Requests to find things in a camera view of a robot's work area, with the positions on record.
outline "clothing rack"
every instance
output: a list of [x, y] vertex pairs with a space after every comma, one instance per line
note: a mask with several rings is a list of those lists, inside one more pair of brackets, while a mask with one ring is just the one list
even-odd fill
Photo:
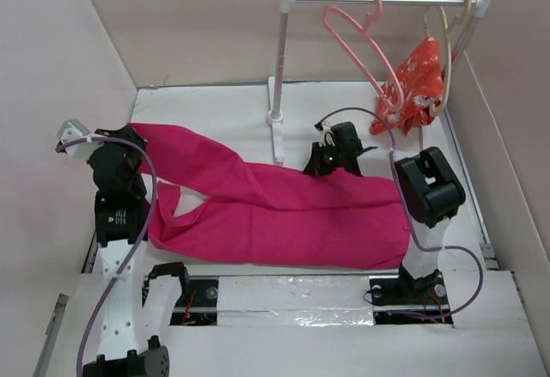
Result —
[[[275, 163], [282, 165], [284, 163], [283, 147], [283, 120], [284, 115], [281, 111], [281, 94], [283, 90], [284, 73], [284, 49], [286, 46], [286, 36], [288, 28], [288, 18], [290, 5], [293, 3], [375, 3], [375, 0], [280, 0], [279, 3], [279, 24], [278, 24], [278, 46], [277, 63], [275, 76], [268, 78], [269, 105], [270, 111], [267, 114], [266, 121], [272, 127], [273, 157]], [[415, 6], [455, 6], [464, 7], [467, 0], [382, 0], [384, 5], [415, 5]], [[472, 12], [468, 17], [464, 28], [460, 32], [452, 50], [451, 65], [455, 65], [464, 53], [478, 22], [485, 14], [491, 0], [472, 0]]]

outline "hanging garment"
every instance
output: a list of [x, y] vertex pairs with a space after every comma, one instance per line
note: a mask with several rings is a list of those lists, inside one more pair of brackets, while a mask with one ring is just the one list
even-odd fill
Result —
[[[405, 104], [398, 112], [390, 112], [382, 98], [378, 101], [378, 114], [390, 128], [401, 127], [407, 134], [415, 125], [429, 125], [434, 117], [430, 115], [430, 105], [438, 106], [443, 98], [444, 85], [441, 79], [439, 41], [425, 38], [397, 70], [397, 78], [405, 95]], [[386, 81], [382, 91], [390, 100], [397, 99], [394, 85]], [[375, 119], [371, 126], [372, 134], [386, 131], [386, 127]]]
[[[436, 7], [441, 22], [443, 49], [445, 50], [443, 76], [439, 57], [439, 41], [431, 37], [428, 28], [427, 16], [431, 6], [426, 8], [424, 13], [426, 38], [397, 70], [397, 77], [405, 95], [405, 103], [398, 112], [388, 109], [388, 100], [396, 101], [400, 98], [400, 92], [395, 91], [394, 81], [388, 80], [382, 86], [384, 98], [381, 97], [378, 101], [378, 114], [390, 128], [399, 126], [405, 134], [408, 134], [414, 126], [431, 124], [434, 118], [445, 109], [449, 98], [452, 65], [449, 35], [454, 27], [461, 25], [468, 18], [472, 0], [465, 0], [465, 4], [464, 10], [455, 15], [450, 24], [447, 23], [447, 15], [443, 7]], [[386, 130], [379, 119], [375, 119], [370, 127], [370, 131], [374, 135]]]
[[[394, 182], [338, 170], [322, 178], [246, 163], [226, 146], [173, 125], [132, 124], [159, 178], [149, 227], [159, 248], [218, 263], [396, 268], [409, 228]], [[142, 165], [144, 173], [150, 173]], [[174, 214], [181, 186], [208, 196]]]

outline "white wall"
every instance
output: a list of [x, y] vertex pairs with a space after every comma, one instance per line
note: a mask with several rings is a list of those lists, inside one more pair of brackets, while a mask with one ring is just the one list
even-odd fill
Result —
[[0, 364], [29, 376], [93, 231], [91, 172], [55, 154], [58, 127], [119, 127], [136, 89], [89, 0], [0, 0], [0, 61]]
[[498, 260], [516, 272], [550, 370], [547, 2], [493, 1], [468, 48], [471, 66], [456, 70], [449, 109]]
[[[92, 0], [139, 87], [265, 82], [275, 67], [278, 0]], [[351, 6], [355, 15], [365, 7]], [[400, 64], [424, 34], [419, 7], [386, 7], [373, 27], [390, 62]], [[358, 79], [321, 22], [321, 6], [290, 14], [286, 78]], [[360, 42], [370, 66], [386, 74]]]

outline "pink pants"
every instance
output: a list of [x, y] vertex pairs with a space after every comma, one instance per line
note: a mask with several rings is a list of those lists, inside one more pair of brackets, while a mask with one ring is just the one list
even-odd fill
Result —
[[[173, 125], [132, 124], [160, 178], [149, 228], [155, 246], [218, 263], [398, 267], [409, 228], [394, 182], [344, 170], [326, 177], [246, 163]], [[150, 173], [147, 164], [144, 173]], [[185, 186], [209, 198], [174, 216]]]

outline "metal rod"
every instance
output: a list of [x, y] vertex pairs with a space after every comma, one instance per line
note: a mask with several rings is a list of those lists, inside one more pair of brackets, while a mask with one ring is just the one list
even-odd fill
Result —
[[461, 30], [461, 33], [458, 36], [455, 45], [453, 46], [450, 59], [451, 66], [456, 65], [456, 63], [460, 60], [462, 54], [464, 53], [464, 50], [468, 46], [468, 42], [472, 38], [472, 35], [474, 35], [475, 28], [478, 27], [480, 19], [487, 11], [490, 3], [491, 0], [480, 0], [479, 6], [472, 10], [472, 15], [468, 18], [466, 25]]
[[273, 106], [270, 112], [272, 119], [277, 120], [281, 113], [281, 94], [283, 93], [284, 49], [286, 47], [286, 28], [289, 14], [281, 12], [278, 23], [277, 65], [275, 68], [275, 89], [273, 90]]
[[[382, 0], [384, 5], [464, 6], [467, 0]], [[375, 0], [293, 0], [294, 3], [374, 3]], [[472, 6], [478, 0], [472, 0]]]

